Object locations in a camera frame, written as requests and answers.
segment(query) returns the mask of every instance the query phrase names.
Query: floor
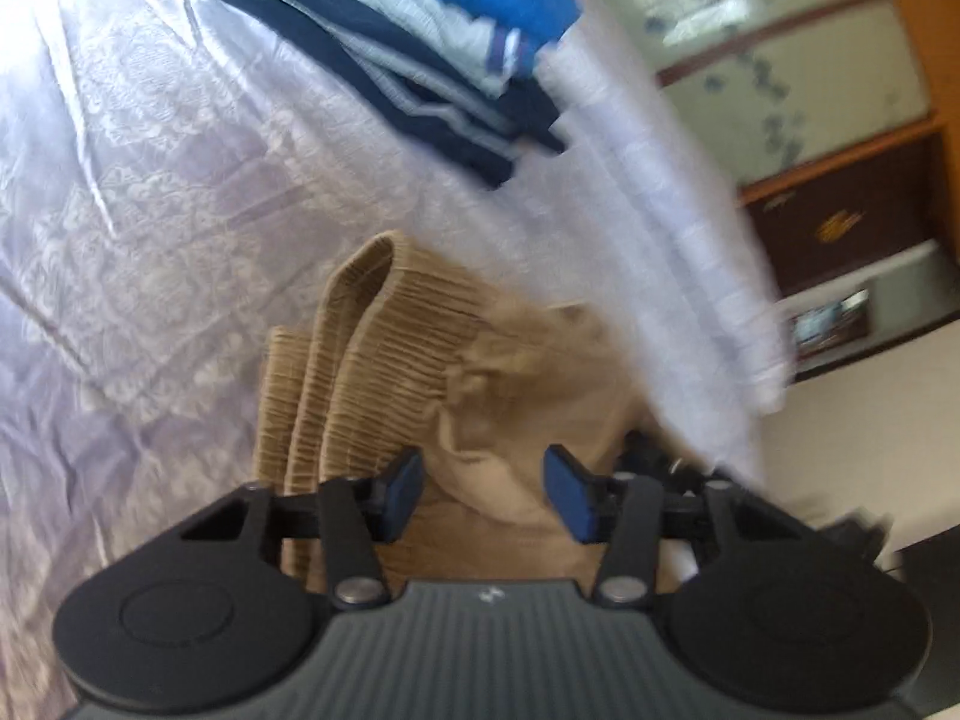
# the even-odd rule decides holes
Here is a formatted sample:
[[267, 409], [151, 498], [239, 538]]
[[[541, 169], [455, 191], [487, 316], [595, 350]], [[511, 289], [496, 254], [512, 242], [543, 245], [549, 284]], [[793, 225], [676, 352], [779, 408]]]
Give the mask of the floor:
[[814, 524], [863, 508], [887, 553], [960, 524], [960, 322], [792, 386], [762, 425], [772, 496]]

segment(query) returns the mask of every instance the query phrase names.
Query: bed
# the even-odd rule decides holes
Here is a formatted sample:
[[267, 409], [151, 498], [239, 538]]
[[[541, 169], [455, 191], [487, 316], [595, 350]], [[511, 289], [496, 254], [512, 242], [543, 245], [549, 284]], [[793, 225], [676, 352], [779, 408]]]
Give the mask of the bed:
[[0, 0], [0, 715], [69, 706], [56, 605], [247, 478], [268, 329], [382, 230], [589, 299], [661, 418], [758, 478], [789, 375], [765, 266], [584, 2], [542, 69], [570, 148], [487, 191], [218, 1]]

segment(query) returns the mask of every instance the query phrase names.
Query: ribbed gray plate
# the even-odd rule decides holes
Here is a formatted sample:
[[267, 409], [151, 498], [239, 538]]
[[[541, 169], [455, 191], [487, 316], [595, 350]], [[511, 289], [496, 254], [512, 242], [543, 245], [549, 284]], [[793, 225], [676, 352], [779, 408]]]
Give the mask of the ribbed gray plate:
[[[80, 706], [73, 720], [139, 715]], [[569, 581], [411, 581], [381, 610], [341, 614], [289, 677], [205, 720], [797, 720], [683, 669], [652, 623], [595, 608]], [[897, 702], [835, 715], [915, 720]]]

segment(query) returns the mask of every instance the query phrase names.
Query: wooden cabinet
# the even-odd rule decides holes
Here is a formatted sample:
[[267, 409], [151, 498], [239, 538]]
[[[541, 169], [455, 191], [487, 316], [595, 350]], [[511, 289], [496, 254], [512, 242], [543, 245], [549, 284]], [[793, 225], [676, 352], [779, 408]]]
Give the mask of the wooden cabinet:
[[960, 223], [960, 0], [604, 0], [784, 293]]
[[928, 240], [939, 136], [831, 170], [747, 206], [792, 295]]

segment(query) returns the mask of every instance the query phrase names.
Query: beige knit garment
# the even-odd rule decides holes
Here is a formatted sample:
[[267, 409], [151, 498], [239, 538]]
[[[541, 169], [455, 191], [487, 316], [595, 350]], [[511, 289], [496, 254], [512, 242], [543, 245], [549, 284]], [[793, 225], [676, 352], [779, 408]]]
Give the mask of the beige knit garment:
[[[382, 234], [331, 276], [312, 336], [270, 336], [256, 476], [285, 494], [370, 475], [424, 450], [424, 495], [403, 538], [378, 547], [410, 577], [573, 577], [601, 555], [575, 543], [544, 499], [542, 456], [562, 443], [611, 470], [626, 431], [652, 427], [620, 355], [588, 309], [538, 308]], [[323, 587], [315, 544], [283, 568]]]

